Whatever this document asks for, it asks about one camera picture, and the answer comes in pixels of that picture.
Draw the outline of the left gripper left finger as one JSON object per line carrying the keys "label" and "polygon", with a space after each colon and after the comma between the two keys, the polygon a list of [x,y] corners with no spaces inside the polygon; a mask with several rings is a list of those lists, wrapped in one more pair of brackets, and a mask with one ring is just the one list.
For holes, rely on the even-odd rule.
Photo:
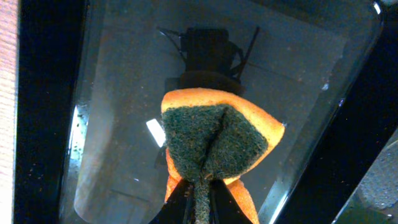
{"label": "left gripper left finger", "polygon": [[192,224],[194,208],[194,185],[182,179],[149,224]]}

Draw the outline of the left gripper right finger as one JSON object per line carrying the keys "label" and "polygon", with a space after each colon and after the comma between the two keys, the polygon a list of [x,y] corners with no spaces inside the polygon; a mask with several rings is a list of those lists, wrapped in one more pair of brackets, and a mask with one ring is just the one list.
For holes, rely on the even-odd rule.
{"label": "left gripper right finger", "polygon": [[252,224],[222,180],[210,182],[211,224]]}

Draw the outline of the orange green sponge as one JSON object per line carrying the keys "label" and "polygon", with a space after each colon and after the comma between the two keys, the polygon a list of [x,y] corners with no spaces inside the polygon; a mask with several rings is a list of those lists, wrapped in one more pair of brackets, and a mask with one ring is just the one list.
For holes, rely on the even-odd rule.
{"label": "orange green sponge", "polygon": [[183,179],[195,184],[195,223],[209,223],[210,182],[221,180],[240,214],[258,223],[256,207],[240,177],[278,145],[283,124],[240,96],[208,88],[166,93],[161,112],[169,173],[165,198]]}

